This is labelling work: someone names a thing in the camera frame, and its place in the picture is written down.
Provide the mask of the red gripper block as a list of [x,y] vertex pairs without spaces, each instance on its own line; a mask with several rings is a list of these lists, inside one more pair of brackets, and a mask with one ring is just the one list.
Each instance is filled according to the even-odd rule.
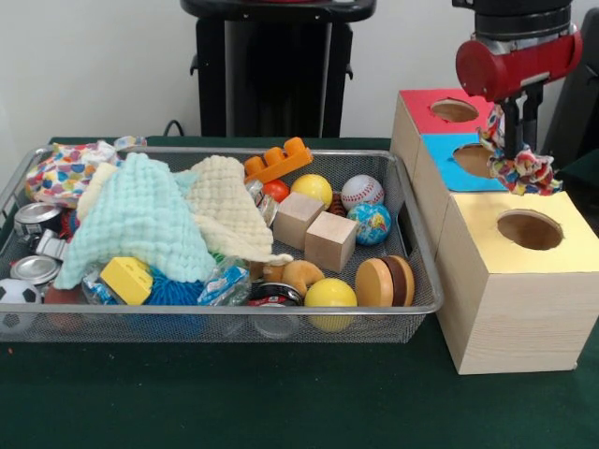
[[575,26],[557,35],[512,41],[473,37],[456,54],[456,72],[463,90],[502,103],[504,156],[515,159],[522,149],[518,95],[525,88],[523,141],[537,150],[538,110],[543,84],[572,72],[581,60],[583,41]]

